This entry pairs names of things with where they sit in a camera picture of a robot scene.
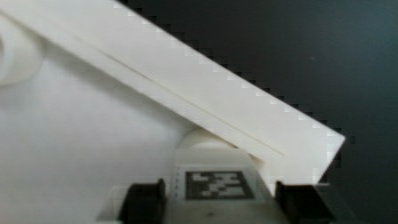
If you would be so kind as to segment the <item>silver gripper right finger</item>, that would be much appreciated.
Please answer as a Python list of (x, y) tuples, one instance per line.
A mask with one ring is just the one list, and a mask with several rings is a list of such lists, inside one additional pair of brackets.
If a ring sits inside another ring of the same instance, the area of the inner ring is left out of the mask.
[(329, 184), (277, 182), (276, 201), (292, 224), (349, 224), (350, 208)]

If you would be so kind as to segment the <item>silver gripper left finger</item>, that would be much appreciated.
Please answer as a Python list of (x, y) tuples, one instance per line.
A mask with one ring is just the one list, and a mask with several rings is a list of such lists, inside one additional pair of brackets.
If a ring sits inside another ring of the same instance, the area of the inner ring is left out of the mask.
[(134, 183), (118, 215), (121, 224), (164, 224), (166, 201), (166, 181)]

